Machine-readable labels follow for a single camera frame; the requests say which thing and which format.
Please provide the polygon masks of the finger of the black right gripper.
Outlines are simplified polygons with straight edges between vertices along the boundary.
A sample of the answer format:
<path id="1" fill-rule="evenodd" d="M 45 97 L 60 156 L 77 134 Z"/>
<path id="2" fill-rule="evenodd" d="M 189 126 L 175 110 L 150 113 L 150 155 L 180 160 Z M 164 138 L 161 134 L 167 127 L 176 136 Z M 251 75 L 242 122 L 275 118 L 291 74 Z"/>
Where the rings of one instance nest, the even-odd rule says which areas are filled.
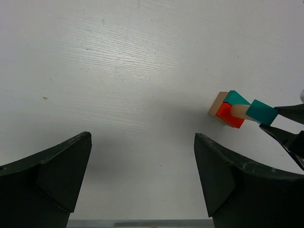
<path id="1" fill-rule="evenodd" d="M 304 132 L 293 134 L 285 130 L 261 124 L 260 129 L 274 138 L 290 155 L 295 163 L 304 169 Z"/>
<path id="2" fill-rule="evenodd" d="M 275 107 L 275 109 L 279 115 L 297 123 L 304 124 L 304 103 L 292 106 L 278 106 Z"/>

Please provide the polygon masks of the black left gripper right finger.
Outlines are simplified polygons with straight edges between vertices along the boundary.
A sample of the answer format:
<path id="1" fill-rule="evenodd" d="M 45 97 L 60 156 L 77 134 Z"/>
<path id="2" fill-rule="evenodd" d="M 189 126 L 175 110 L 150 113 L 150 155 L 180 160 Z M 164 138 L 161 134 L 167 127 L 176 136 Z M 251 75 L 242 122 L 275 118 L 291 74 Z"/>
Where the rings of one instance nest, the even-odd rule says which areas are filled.
<path id="1" fill-rule="evenodd" d="M 197 133 L 194 154 L 217 228 L 301 228 L 304 177 L 238 154 Z"/>

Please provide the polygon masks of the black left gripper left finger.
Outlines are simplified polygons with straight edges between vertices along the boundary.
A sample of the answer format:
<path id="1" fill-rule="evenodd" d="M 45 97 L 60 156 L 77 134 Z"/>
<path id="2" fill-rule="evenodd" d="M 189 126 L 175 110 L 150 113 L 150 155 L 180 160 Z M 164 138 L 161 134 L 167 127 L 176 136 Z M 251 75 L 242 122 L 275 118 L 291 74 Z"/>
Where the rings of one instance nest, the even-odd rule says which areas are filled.
<path id="1" fill-rule="evenodd" d="M 92 149 L 82 132 L 0 167 L 2 228 L 65 228 L 75 211 Z"/>

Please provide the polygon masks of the teal triangular wood block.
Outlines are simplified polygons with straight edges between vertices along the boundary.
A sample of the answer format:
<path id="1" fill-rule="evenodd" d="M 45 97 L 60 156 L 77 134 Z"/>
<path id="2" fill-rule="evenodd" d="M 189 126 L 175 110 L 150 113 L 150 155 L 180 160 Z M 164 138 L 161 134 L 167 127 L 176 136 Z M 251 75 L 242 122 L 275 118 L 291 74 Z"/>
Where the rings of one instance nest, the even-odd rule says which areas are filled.
<path id="1" fill-rule="evenodd" d="M 247 109 L 246 115 L 259 124 L 270 126 L 278 116 L 278 110 L 255 99 Z"/>

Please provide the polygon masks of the natural wood cylinder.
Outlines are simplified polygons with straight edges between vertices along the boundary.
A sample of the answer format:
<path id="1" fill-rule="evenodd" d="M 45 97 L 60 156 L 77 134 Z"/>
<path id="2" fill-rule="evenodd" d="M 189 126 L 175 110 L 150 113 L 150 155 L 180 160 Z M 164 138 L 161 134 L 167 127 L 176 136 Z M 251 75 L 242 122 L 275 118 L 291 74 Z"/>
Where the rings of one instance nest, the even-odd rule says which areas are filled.
<path id="1" fill-rule="evenodd" d="M 230 114 L 233 117 L 236 117 L 236 118 L 241 118 L 241 119 L 245 119 L 245 120 L 249 120 L 249 121 L 254 121 L 253 118 L 251 118 L 250 116 L 248 116 L 246 114 L 249 107 L 250 107 L 250 105 L 247 105 L 247 104 L 232 105 L 232 107 L 230 109 Z"/>

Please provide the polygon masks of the red wood block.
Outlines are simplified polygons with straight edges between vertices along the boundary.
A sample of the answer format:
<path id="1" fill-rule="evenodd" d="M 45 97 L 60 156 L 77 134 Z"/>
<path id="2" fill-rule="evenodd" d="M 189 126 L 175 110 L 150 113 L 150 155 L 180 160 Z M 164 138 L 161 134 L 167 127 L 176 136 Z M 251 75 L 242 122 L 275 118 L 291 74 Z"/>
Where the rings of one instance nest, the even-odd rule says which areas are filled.
<path id="1" fill-rule="evenodd" d="M 229 103 L 223 102 L 216 112 L 216 117 L 218 117 L 231 127 L 239 129 L 245 119 L 232 116 L 230 113 L 231 107 L 232 105 L 230 105 Z"/>

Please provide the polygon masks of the natural wood block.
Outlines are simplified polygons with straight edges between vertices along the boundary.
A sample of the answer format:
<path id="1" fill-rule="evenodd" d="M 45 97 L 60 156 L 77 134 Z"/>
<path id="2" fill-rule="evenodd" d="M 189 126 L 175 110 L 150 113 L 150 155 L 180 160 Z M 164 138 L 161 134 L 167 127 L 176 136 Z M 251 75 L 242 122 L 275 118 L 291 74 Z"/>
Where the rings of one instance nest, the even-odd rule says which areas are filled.
<path id="1" fill-rule="evenodd" d="M 221 122 L 222 124 L 229 126 L 229 124 L 227 124 L 225 121 L 223 121 L 222 119 L 220 119 L 219 117 L 216 116 L 216 113 L 218 111 L 218 109 L 220 108 L 220 106 L 222 105 L 225 97 L 227 96 L 228 92 L 219 92 L 215 101 L 213 102 L 211 108 L 208 111 L 208 115 L 214 117 L 215 119 L 217 119 L 219 122 Z"/>

